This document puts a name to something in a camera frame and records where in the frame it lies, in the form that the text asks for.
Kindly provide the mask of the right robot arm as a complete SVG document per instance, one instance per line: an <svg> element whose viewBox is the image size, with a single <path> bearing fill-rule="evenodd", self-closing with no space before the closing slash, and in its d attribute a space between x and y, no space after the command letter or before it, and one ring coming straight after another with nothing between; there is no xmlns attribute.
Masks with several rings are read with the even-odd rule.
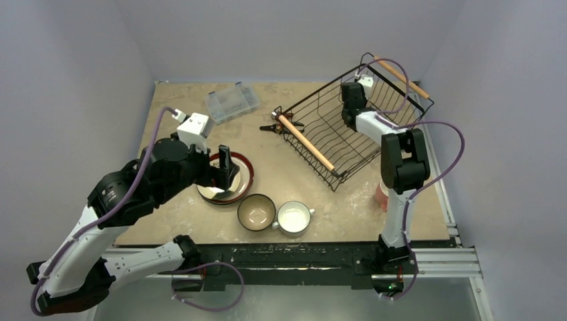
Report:
<svg viewBox="0 0 567 321"><path fill-rule="evenodd" d="M414 198L431 174L425 137L422 130L398 127L369 108L361 83L343 83L340 92L345 125L381 149L380 175L388 189L388 207L375 262L380 270L391 272L411 258L409 225Z"/></svg>

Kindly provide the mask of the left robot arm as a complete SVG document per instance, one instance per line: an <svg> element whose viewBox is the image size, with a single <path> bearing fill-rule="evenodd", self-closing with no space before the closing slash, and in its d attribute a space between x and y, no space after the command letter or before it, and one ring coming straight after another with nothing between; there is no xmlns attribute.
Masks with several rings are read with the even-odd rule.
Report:
<svg viewBox="0 0 567 321"><path fill-rule="evenodd" d="M178 138L148 145L140 158L107 174L87 198L81 217L60 248L26 272L34 289L31 311L41 317L83 312L120 286L170 272L204 272L208 264L188 235L131 256L107 258L116 238L192 185L228 189L239 173L229 147L219 147L219 165L209 149Z"/></svg>

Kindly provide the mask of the salmon pink mug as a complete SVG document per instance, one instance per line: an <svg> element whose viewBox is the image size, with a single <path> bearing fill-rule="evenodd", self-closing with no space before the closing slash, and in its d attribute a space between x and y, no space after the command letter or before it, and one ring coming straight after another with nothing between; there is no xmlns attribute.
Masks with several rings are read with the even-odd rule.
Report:
<svg viewBox="0 0 567 321"><path fill-rule="evenodd" d="M380 208L386 212L388 208L388 187L383 181L380 181L374 194L376 202L380 205Z"/></svg>

